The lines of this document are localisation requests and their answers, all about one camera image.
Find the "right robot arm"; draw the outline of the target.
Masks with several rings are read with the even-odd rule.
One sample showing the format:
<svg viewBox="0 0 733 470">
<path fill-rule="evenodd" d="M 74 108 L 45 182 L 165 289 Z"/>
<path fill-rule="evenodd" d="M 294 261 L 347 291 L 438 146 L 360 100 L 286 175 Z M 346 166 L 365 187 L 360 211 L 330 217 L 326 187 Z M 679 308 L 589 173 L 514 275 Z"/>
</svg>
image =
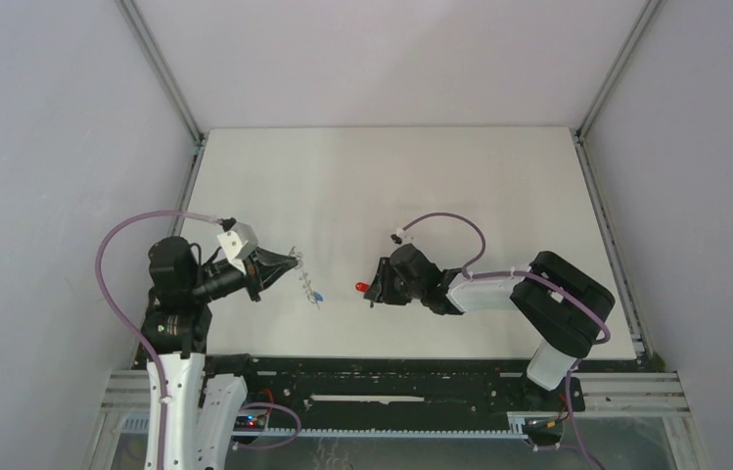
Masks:
<svg viewBox="0 0 733 470">
<path fill-rule="evenodd" d="M 607 319 L 616 304 L 607 288 L 550 251 L 522 268 L 473 274 L 441 269 L 405 244 L 380 258 L 372 282 L 357 290 L 371 305 L 418 302 L 437 315 L 515 308 L 542 339 L 520 384 L 534 409 L 554 402 L 573 368 L 610 341 Z"/>
</svg>

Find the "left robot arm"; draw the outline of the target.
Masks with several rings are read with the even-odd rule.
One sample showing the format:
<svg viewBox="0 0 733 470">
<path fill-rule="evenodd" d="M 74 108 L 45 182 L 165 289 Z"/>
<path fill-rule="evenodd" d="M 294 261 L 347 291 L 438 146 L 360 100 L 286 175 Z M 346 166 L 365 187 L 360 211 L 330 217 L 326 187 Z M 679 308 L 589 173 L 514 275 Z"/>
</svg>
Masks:
<svg viewBox="0 0 733 470">
<path fill-rule="evenodd" d="M 151 347 L 148 469 L 224 468 L 236 418 L 259 398 L 260 382 L 246 371 L 206 375 L 209 305 L 238 291 L 258 301 L 298 260 L 227 236 L 239 252 L 224 259 L 201 261 L 181 236 L 148 251 L 153 287 L 141 329 Z"/>
</svg>

